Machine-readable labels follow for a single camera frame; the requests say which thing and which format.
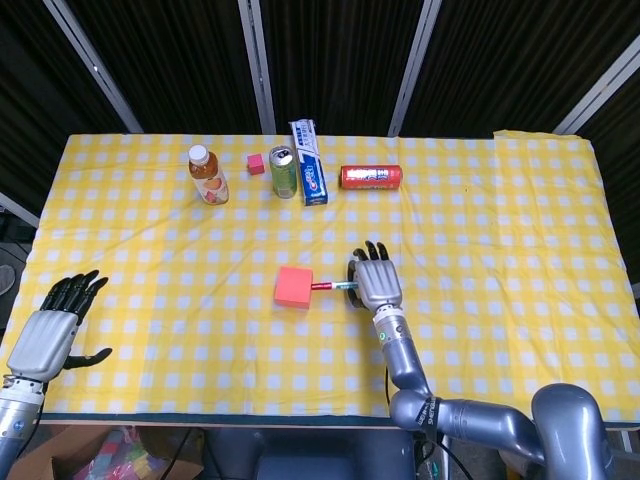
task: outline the silver robotic arm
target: silver robotic arm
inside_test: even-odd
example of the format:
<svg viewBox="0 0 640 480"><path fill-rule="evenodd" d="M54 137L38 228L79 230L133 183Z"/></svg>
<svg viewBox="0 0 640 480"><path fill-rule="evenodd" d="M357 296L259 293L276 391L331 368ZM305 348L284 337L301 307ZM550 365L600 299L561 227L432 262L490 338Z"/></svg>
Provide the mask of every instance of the silver robotic arm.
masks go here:
<svg viewBox="0 0 640 480"><path fill-rule="evenodd" d="M76 332L98 290L107 278L95 280L98 271L79 274L56 283L40 310L33 312L16 342L0 390L0 479L9 474L37 427L49 381L64 369L88 367L111 354L69 355Z"/></svg>
<svg viewBox="0 0 640 480"><path fill-rule="evenodd" d="M375 313L373 323L393 384L391 418L400 428L423 431L437 442L438 432L451 438L518 455L546 467L548 480L605 480L612 455L595 399L575 385L554 384L532 400L534 422L506 405L472 400L444 400L429 389L411 332L401 308L402 290L383 244L366 242L349 262L348 277L358 283L354 306Z"/></svg>

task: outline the green can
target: green can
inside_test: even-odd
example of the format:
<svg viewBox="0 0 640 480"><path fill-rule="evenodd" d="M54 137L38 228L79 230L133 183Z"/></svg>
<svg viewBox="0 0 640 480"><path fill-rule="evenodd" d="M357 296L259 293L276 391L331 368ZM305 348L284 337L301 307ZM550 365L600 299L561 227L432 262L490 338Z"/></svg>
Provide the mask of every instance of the green can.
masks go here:
<svg viewBox="0 0 640 480"><path fill-rule="evenodd" d="M296 163L293 152L286 145L280 145L269 152L269 168L273 179L273 191L280 198L291 198L298 186Z"/></svg>

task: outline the black curtain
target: black curtain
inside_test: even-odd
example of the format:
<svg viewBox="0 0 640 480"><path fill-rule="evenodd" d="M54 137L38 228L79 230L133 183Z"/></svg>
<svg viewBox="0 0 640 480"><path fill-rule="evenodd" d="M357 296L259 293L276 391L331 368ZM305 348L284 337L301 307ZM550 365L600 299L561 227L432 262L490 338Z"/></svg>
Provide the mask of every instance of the black curtain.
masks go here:
<svg viewBox="0 0 640 480"><path fill-rule="evenodd" d="M640 71L578 134L593 144L629 279L640 282Z"/></svg>
<svg viewBox="0 0 640 480"><path fill-rule="evenodd" d="M421 0L261 0L278 133L386 136Z"/></svg>
<svg viewBox="0 0 640 480"><path fill-rule="evenodd" d="M40 0L0 2L0 191L39 215L72 133L125 131Z"/></svg>
<svg viewBox="0 0 640 480"><path fill-rule="evenodd" d="M633 0L444 0L401 135L552 131L638 34Z"/></svg>
<svg viewBox="0 0 640 480"><path fill-rule="evenodd" d="M260 132L237 1L67 3L145 132Z"/></svg>

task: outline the soda can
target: soda can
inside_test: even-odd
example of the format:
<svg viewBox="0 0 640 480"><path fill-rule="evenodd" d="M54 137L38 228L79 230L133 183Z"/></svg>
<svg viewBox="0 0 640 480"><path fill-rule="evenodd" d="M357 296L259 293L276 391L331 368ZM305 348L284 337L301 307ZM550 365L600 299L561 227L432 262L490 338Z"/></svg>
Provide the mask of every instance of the soda can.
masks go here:
<svg viewBox="0 0 640 480"><path fill-rule="evenodd" d="M274 147L269 152L269 168L273 191L280 198L291 198L297 189L296 164L293 152L286 145Z"/></svg>
<svg viewBox="0 0 640 480"><path fill-rule="evenodd" d="M402 168L399 165L344 165L340 167L340 185L345 190L400 188Z"/></svg>

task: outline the bottle cap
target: bottle cap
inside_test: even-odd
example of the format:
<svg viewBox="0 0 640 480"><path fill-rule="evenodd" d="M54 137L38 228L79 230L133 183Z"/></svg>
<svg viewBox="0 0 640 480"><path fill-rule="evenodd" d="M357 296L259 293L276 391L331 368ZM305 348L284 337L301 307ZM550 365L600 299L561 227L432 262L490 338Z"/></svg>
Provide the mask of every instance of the bottle cap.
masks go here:
<svg viewBox="0 0 640 480"><path fill-rule="evenodd" d="M189 161L202 166L209 161L209 151L202 145L194 145L189 149Z"/></svg>

